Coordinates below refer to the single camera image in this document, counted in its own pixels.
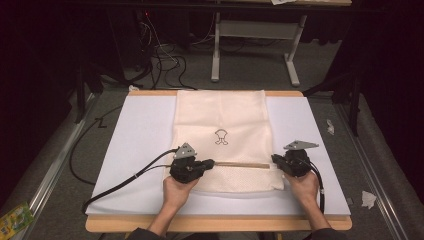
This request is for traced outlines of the black metal stand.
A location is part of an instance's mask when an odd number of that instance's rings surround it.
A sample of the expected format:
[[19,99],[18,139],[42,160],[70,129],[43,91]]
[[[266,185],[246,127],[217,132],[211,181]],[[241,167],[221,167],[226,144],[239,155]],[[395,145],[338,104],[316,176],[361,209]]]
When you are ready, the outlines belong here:
[[76,98],[77,98],[77,117],[75,122],[80,123],[86,112],[86,88],[91,93],[100,94],[103,92],[103,85],[100,75],[96,69],[87,62],[81,62],[76,70]]
[[346,101],[350,103],[348,124],[352,133],[357,136],[358,113],[360,112],[360,87],[361,77],[355,72],[347,72],[327,79],[322,83],[303,91],[302,94],[305,97],[309,97],[317,92],[333,89],[333,95],[331,97],[333,103],[340,104]]

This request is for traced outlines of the person's right hand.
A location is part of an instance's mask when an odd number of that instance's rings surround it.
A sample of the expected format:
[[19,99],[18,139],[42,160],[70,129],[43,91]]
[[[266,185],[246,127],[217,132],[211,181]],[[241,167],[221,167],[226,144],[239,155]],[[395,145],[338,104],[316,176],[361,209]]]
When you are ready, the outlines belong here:
[[285,173],[284,177],[290,183],[295,198],[302,205],[317,204],[318,178],[312,171],[301,177],[293,177]]

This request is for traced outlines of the white metal desk frame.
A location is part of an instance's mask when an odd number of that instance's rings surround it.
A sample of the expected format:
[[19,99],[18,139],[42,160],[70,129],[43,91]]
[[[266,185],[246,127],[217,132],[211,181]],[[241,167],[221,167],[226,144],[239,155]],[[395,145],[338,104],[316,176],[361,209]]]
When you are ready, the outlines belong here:
[[296,23],[222,20],[221,15],[216,13],[211,81],[218,82],[220,79],[220,39],[222,37],[291,40],[291,50],[285,53],[283,57],[291,85],[293,87],[299,87],[300,80],[294,65],[294,56],[303,33],[306,20],[306,15],[302,15]]

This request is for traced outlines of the cream mesh laundry bag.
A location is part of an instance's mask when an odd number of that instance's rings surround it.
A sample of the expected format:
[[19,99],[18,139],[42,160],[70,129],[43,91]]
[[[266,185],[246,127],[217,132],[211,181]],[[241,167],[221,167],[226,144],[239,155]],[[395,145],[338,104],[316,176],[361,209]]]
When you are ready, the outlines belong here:
[[204,172],[197,191],[252,193],[282,190],[273,164],[273,134],[263,91],[180,91],[173,122],[174,147],[187,143]]

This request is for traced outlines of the wooden table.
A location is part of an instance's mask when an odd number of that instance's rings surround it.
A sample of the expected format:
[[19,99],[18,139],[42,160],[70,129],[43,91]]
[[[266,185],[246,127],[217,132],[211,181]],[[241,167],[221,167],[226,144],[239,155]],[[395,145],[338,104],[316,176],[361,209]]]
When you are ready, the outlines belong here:
[[[174,96],[173,91],[134,91],[128,96]],[[298,91],[269,91],[268,96],[304,97]],[[130,232],[137,227],[145,228],[155,214],[148,215],[88,215],[86,228],[90,232]],[[348,230],[352,226],[349,216],[328,216],[327,220],[337,230]],[[182,215],[179,213],[172,221],[173,232],[226,232],[226,231],[296,231],[306,230],[309,224],[304,214],[294,216],[279,215]]]

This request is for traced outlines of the green printed packet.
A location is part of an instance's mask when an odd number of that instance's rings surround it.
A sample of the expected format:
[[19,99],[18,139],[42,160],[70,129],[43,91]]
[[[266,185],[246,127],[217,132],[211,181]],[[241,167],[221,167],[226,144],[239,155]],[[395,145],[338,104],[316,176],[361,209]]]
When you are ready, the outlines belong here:
[[0,240],[10,240],[34,221],[27,202],[23,202],[0,218]]

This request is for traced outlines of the crumpled white paper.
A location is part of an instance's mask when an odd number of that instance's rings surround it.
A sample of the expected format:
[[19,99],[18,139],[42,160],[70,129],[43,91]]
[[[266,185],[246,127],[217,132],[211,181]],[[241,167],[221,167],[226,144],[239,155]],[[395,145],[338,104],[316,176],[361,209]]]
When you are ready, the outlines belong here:
[[371,209],[374,207],[377,197],[370,192],[363,191],[362,192],[362,207],[366,207]]

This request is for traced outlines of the person's left hand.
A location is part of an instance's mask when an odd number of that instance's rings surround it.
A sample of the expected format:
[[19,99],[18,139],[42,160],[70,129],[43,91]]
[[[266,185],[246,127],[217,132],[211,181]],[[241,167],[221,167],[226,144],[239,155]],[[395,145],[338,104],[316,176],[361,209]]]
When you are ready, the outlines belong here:
[[189,183],[180,183],[173,177],[163,181],[163,207],[178,211],[188,200],[191,190],[197,185],[198,179]]

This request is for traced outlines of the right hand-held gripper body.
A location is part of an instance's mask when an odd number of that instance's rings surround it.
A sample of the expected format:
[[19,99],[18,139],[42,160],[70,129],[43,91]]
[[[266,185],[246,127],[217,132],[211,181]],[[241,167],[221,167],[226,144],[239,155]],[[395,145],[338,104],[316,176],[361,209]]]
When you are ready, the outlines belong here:
[[312,170],[310,158],[306,150],[316,148],[318,144],[294,140],[284,146],[286,150],[283,156],[283,171],[293,177],[301,177]]

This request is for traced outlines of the metal floor rail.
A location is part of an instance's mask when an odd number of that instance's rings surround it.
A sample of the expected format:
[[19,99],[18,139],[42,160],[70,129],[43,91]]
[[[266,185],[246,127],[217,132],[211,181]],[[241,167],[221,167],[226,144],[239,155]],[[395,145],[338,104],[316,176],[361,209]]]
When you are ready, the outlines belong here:
[[383,188],[381,181],[379,180],[365,149],[360,142],[358,136],[356,136],[350,127],[348,115],[344,107],[340,104],[334,105],[335,111],[341,119],[344,128],[348,132],[349,138],[351,139],[356,153],[359,156],[361,168],[365,173],[365,179],[370,187],[371,192],[376,196],[375,205],[380,210],[384,221],[392,235],[393,240],[409,240],[399,218],[396,213],[391,199]]
[[12,240],[29,240],[30,234],[67,164],[71,149],[86,124],[87,115],[98,98],[99,94],[95,93],[90,93],[84,97],[85,109],[82,113],[79,113],[77,105],[73,107],[71,113],[54,132],[25,172],[20,189],[24,193],[31,193],[28,205],[33,213],[34,220]]

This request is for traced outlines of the white table mat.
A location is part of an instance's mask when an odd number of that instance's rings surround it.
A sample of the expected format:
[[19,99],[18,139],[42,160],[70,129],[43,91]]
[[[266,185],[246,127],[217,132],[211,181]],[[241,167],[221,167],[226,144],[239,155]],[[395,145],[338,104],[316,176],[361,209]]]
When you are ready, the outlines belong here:
[[[111,137],[93,194],[98,195],[130,178],[171,148],[174,96],[128,96]],[[308,100],[305,97],[266,98],[273,151],[284,153],[294,140],[316,143],[307,155],[322,176],[325,214],[349,216],[345,196],[333,169]],[[162,204],[164,169],[150,170],[122,189],[91,203],[88,215],[156,214]],[[288,189],[251,194],[193,191],[182,215],[301,215]]]

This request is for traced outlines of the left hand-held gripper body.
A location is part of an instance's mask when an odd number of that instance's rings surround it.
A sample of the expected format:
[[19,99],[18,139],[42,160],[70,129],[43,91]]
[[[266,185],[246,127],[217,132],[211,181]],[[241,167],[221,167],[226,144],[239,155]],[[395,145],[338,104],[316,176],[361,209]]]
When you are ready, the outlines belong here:
[[173,156],[171,176],[180,183],[190,183],[202,176],[202,166],[196,160],[196,152],[190,144],[184,143]]

